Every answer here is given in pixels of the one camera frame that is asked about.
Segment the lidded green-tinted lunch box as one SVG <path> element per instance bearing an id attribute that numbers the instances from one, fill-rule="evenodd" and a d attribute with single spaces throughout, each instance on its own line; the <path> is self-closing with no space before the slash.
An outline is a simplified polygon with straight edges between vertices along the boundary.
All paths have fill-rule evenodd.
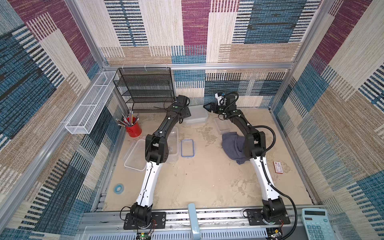
<path id="1" fill-rule="evenodd" d="M 205 123 L 209 118 L 208 111 L 204 109 L 203 105 L 189 107 L 189 110 L 191 116 L 185 118 L 183 121 L 183 123 L 187 125 L 202 124 Z"/>

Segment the small blue-rimmed lunch box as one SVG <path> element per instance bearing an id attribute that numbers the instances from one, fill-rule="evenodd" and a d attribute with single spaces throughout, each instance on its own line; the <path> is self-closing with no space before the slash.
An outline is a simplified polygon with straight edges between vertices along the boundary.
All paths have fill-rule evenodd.
<path id="1" fill-rule="evenodd" d="M 217 131 L 221 135 L 230 132 L 230 123 L 231 122 L 229 120 L 220 120 L 219 118 L 215 118 Z"/>

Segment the large clear plastic lunch box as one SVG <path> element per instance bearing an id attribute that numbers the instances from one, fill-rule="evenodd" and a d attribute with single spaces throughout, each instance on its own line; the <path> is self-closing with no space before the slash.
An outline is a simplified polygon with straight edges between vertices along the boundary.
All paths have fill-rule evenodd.
<path id="1" fill-rule="evenodd" d="M 171 130 L 167 143 L 169 148 L 167 163 L 175 162 L 179 157 L 179 131 L 177 127 L 173 127 Z"/>

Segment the blue-rimmed small box lid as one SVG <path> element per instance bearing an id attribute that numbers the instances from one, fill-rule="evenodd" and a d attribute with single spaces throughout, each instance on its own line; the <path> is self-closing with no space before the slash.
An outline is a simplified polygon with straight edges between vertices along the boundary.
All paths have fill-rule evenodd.
<path id="1" fill-rule="evenodd" d="M 195 144 L 192 139 L 183 139 L 181 141 L 181 156 L 183 158 L 192 158 L 195 156 Z"/>

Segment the dark blue cloth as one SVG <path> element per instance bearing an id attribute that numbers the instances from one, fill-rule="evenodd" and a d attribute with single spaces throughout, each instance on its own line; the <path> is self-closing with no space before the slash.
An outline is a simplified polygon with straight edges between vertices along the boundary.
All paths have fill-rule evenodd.
<path id="1" fill-rule="evenodd" d="M 249 161 L 244 153 L 245 137 L 239 136 L 236 132 L 228 132 L 222 135 L 222 148 L 227 156 L 236 161 L 238 165 Z"/>

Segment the clear lunch box lid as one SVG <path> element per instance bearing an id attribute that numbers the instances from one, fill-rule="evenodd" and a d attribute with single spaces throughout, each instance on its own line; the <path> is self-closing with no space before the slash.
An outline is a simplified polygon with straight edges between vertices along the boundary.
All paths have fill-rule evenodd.
<path id="1" fill-rule="evenodd" d="M 133 143 L 129 152 L 125 155 L 124 167 L 142 172 L 146 169 L 145 140 L 140 139 Z"/>

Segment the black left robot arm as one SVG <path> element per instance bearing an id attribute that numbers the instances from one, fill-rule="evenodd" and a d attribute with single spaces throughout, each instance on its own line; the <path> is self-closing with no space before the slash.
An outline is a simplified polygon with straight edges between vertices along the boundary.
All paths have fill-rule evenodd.
<path id="1" fill-rule="evenodd" d="M 148 226 L 152 221 L 154 192 L 160 170 L 169 157 L 168 137 L 176 123 L 191 116 L 189 104 L 173 103 L 158 129 L 145 138 L 146 171 L 136 202 L 130 208 L 130 217 Z"/>

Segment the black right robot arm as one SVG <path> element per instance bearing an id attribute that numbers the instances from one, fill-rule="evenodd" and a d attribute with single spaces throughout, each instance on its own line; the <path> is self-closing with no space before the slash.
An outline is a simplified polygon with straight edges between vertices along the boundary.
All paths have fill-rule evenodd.
<path id="1" fill-rule="evenodd" d="M 275 224 L 286 216 L 283 199 L 273 181 L 268 169 L 266 153 L 275 145 L 276 134 L 268 126 L 253 126 L 246 119 L 244 113 L 237 109 L 236 102 L 239 95 L 236 92 L 229 94 L 216 93 L 216 101 L 204 105 L 208 112 L 223 116 L 236 125 L 245 137 L 243 153 L 257 173 L 262 188 L 263 221 L 267 225 Z"/>

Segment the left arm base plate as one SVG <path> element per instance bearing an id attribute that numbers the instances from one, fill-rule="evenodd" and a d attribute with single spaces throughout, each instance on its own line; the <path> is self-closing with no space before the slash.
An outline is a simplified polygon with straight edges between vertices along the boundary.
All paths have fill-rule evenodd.
<path id="1" fill-rule="evenodd" d="M 139 217 L 134 217 L 133 214 L 128 213 L 124 220 L 124 230 L 149 230 L 149 229 L 164 229 L 166 225 L 167 213 L 166 212 L 152 212 L 144 216 L 141 220 Z"/>

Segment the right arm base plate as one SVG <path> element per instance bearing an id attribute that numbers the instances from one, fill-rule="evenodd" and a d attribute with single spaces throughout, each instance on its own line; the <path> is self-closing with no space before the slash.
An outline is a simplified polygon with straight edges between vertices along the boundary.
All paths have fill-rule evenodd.
<path id="1" fill-rule="evenodd" d="M 265 213 L 263 208 L 247 208 L 243 210 L 243 217 L 249 221 L 250 226 L 289 225 L 291 220 L 287 212 L 273 216 Z"/>

